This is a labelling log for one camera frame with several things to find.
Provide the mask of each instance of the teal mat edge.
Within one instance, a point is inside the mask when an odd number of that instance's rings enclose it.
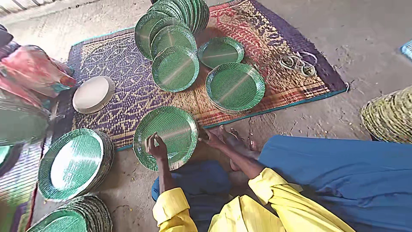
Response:
[[[232,119],[232,120],[229,120],[229,121],[224,121],[224,122],[221,122],[221,123],[215,123],[215,124],[212,124],[212,125],[207,125],[207,126],[204,126],[203,128],[207,129],[207,128],[212,128],[212,127],[216,127],[216,126],[220,126],[220,125],[224,125],[224,124],[233,123],[233,122],[245,119],[245,118],[250,118],[250,117],[254,117],[256,115],[261,115],[261,114],[269,113],[269,112],[272,112],[272,111],[285,109],[285,108],[292,107],[292,106],[295,106],[295,105],[299,105],[299,104],[302,104],[302,103],[322,100],[322,99],[332,97],[332,96],[335,96],[335,95],[343,93],[343,92],[346,92],[346,89],[339,90],[339,91],[334,91],[334,92],[328,92],[328,93],[325,93],[323,95],[319,95],[319,96],[312,97],[312,98],[309,98],[309,99],[300,100],[300,101],[297,101],[297,102],[294,102],[292,104],[288,104],[288,105],[285,105],[285,106],[275,107],[275,108],[272,108],[272,109],[267,109],[267,110],[256,112],[256,113],[253,113],[253,114],[248,114],[248,115],[245,115],[243,117],[235,118],[235,119]],[[133,147],[132,144],[127,145],[127,146],[124,146],[124,147],[117,148],[116,151],[119,152],[119,151],[123,151],[123,150],[129,149],[129,148],[132,148],[132,147]]]

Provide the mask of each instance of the dirt floor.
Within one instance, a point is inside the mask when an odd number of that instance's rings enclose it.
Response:
[[[412,85],[412,62],[399,47],[412,37],[412,1],[260,0],[315,43],[335,65],[349,92],[226,125],[250,133],[261,148],[275,134],[370,140],[359,109],[370,99]],[[206,0],[209,5],[219,2]],[[136,24],[150,0],[65,0],[1,18],[20,44],[34,44],[67,60],[70,46],[92,36]],[[197,148],[202,159],[208,148]],[[114,231],[156,231],[150,188],[157,177],[137,163],[131,149],[117,153],[97,193],[107,204]],[[55,209],[40,194],[33,222]]]

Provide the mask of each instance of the woven mat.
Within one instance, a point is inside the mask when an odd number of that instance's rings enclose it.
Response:
[[[24,145],[14,150],[2,167],[0,231],[23,232],[30,227],[41,154],[41,143]]]
[[[201,126],[216,126],[292,105],[330,97],[346,89],[339,74],[302,34],[255,0],[234,0],[210,7],[206,30],[197,45],[215,36],[230,36],[245,46],[243,62],[256,65],[266,81],[262,101],[246,116],[220,113],[208,101],[204,83],[209,68],[201,67],[195,83],[186,91],[168,93],[152,81],[151,63],[134,42],[134,29],[87,39],[72,46],[68,65],[75,69],[79,84],[93,76],[111,77],[116,92],[99,112],[83,115],[71,105],[73,90],[60,94],[58,112],[65,114],[55,127],[54,139],[77,128],[101,130],[117,148],[130,147],[139,121],[149,111],[166,105],[180,107]],[[306,51],[317,56],[317,75],[305,77],[282,68],[277,60],[284,54]]]

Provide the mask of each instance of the pink plastic bag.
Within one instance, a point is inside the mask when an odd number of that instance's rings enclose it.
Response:
[[[10,93],[8,95],[8,100],[11,101],[22,101],[25,104],[33,105],[35,107],[41,108],[41,101],[38,99],[30,90],[24,88],[23,86],[8,80],[3,75],[0,74],[0,89]]]
[[[47,54],[33,45],[21,46],[1,60],[3,75],[20,85],[49,97],[76,84],[76,80],[60,71]]]

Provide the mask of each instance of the blue garment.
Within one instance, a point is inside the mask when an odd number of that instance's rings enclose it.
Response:
[[[209,229],[213,215],[229,200],[229,177],[216,160],[185,164],[172,171],[176,186],[182,188],[189,203],[189,214],[199,232]],[[159,197],[159,178],[152,186],[152,198]]]
[[[277,135],[259,162],[357,232],[412,232],[412,145]]]

